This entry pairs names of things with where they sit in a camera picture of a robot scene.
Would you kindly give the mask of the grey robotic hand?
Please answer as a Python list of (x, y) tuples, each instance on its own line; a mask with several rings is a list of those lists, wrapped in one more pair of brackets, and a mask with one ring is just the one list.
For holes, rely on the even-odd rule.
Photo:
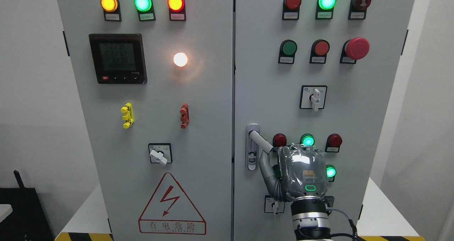
[(326, 162), (319, 149), (302, 144), (292, 144), (277, 149), (278, 178), (265, 152), (259, 159), (259, 167), (268, 193), (278, 202), (292, 202), (303, 196), (323, 198), (327, 192)]

